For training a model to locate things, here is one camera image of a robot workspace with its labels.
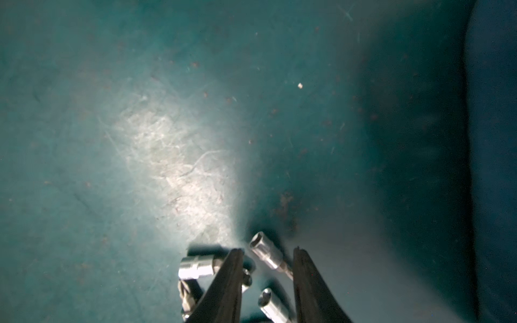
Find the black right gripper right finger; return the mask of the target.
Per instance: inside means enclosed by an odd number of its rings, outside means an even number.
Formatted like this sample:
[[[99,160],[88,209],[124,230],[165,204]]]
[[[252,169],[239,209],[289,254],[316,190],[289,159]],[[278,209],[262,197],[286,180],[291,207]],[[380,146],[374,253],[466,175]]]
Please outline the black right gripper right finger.
[[[292,270],[298,322],[352,323],[306,250],[299,247],[294,249]]]

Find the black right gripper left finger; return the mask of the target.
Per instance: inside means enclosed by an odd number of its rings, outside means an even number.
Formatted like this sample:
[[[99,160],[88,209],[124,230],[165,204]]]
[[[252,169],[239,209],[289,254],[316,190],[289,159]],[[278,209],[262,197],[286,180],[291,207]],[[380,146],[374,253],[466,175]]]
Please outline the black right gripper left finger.
[[[187,323],[240,322],[244,252],[232,249]]]

